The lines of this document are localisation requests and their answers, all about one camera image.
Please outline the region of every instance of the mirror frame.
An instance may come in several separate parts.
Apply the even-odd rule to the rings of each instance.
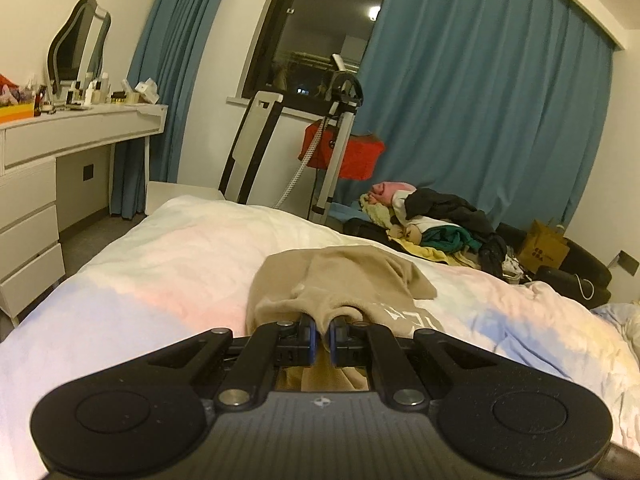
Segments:
[[[94,16],[98,17],[102,20],[102,27],[100,28],[100,33],[98,33],[98,38],[96,41],[96,47],[94,48],[94,53],[92,55],[91,61],[89,65],[94,62],[97,58],[99,60],[97,66],[98,69],[96,73],[102,72],[102,56],[104,54],[104,41],[106,39],[109,28],[111,27],[111,15],[108,11],[105,10],[104,16],[98,14],[97,10],[101,9],[99,7],[98,2],[96,0],[79,0],[74,7],[74,10],[71,12],[68,20],[60,29],[59,33],[56,34],[56,37],[51,42],[51,46],[49,47],[49,53],[47,54],[47,79],[50,82],[50,88],[52,98],[56,98],[58,96],[58,92],[60,91],[60,78],[58,76],[58,67],[55,63],[56,55],[58,53],[58,49],[60,44],[64,41],[64,39],[69,35],[71,30],[73,29],[76,22],[80,19],[82,15],[81,11],[88,7],[94,12]]]

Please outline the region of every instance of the white dresser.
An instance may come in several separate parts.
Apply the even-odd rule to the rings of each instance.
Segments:
[[[56,215],[56,158],[164,131],[164,105],[96,105],[0,124],[0,310],[18,314],[64,276]]]

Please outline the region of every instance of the window sill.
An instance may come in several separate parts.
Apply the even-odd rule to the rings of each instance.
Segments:
[[[230,105],[243,106],[246,108],[246,106],[249,104],[249,99],[245,99],[243,97],[227,97],[226,102]],[[316,122],[322,119],[322,117],[319,115],[310,114],[309,112],[302,112],[300,110],[294,110],[293,108],[283,108],[282,114],[311,122]]]

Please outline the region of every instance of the bed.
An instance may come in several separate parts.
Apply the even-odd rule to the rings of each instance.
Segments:
[[[249,286],[265,257],[355,244],[375,242],[259,206],[188,196],[167,202],[0,344],[0,478],[46,472],[28,422],[49,390],[212,327],[244,335]],[[592,390],[612,413],[613,440],[640,452],[638,307],[607,305],[592,314],[544,283],[511,286],[406,257],[436,287],[438,297],[425,306],[447,333]]]

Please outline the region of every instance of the curtain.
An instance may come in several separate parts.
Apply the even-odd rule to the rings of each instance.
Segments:
[[[338,200],[397,180],[462,196],[494,224],[566,224],[600,143],[613,51],[571,0],[385,0],[354,133],[387,149]]]
[[[164,134],[151,137],[151,180],[176,182],[184,127],[200,59],[221,0],[156,0],[127,79],[152,78],[168,105]],[[111,212],[133,218],[145,206],[144,139],[116,146]]]

